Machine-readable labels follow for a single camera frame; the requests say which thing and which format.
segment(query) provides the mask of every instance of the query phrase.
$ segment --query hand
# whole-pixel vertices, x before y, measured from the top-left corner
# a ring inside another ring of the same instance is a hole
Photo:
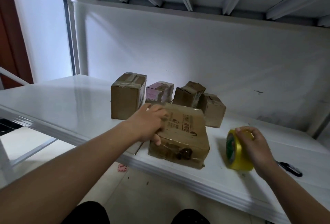
[[[265,137],[257,128],[248,126],[240,127],[236,128],[235,132],[260,177],[263,178],[265,173],[270,170],[272,166],[275,165],[277,167]],[[247,137],[244,132],[252,133],[253,140]]]
[[[163,106],[146,103],[125,122],[129,124],[130,130],[137,134],[138,141],[151,140],[159,146],[161,141],[157,132],[163,128],[162,119],[166,116],[168,114]]]

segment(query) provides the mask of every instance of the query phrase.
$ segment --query brown door frame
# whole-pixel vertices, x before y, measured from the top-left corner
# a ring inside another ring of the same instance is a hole
[[[0,66],[32,84],[32,72],[14,0],[0,0]],[[21,86],[0,75],[5,89]]]

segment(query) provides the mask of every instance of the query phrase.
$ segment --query person's left hand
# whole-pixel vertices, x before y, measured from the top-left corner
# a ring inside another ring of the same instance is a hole
[[[168,114],[163,106],[146,103],[125,122],[137,134],[139,141],[151,140],[159,146],[161,141],[157,132],[163,128],[162,119],[166,116]]]

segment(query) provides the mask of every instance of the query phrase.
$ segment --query person's left arm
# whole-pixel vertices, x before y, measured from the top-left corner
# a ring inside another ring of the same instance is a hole
[[[160,144],[156,132],[166,111],[148,107],[0,190],[0,223],[61,223],[128,147],[150,139]]]

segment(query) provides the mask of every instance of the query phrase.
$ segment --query forearm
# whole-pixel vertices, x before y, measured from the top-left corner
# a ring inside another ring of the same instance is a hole
[[[263,178],[292,224],[330,222],[330,212],[278,165],[268,167]]]
[[[0,223],[60,223],[136,140],[125,122],[0,191]]]

